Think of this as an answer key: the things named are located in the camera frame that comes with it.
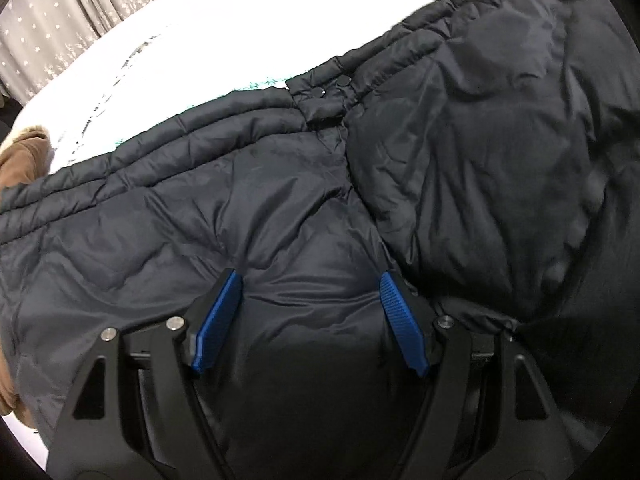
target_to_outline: white bed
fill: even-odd
[[[156,0],[37,94],[14,131],[47,127],[55,172],[232,90],[284,86],[431,1]],[[12,416],[7,423],[44,466],[47,451],[34,431]]]

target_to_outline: brown sleeve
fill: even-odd
[[[0,153],[0,198],[5,187],[28,184],[47,174],[51,143],[41,126],[27,128]],[[0,346],[0,415],[15,412],[26,426],[34,428],[31,413],[15,391],[14,380]]]

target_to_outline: gray curtain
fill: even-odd
[[[115,25],[153,0],[9,0],[0,80],[23,104]]]

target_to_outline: blue rubber pad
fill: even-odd
[[[201,374],[218,358],[238,305],[242,298],[242,277],[232,272],[196,336],[196,351],[191,368]]]
[[[380,302],[404,362],[420,377],[424,377],[430,366],[424,351],[424,334],[388,272],[380,278]]]

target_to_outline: white bedsheet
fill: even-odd
[[[232,90],[283,86],[285,79],[360,47],[431,1],[156,0],[37,94],[14,130],[34,124],[49,129],[55,172]],[[103,95],[111,97],[82,135]],[[7,421],[43,465],[47,451],[33,430],[13,417]]]

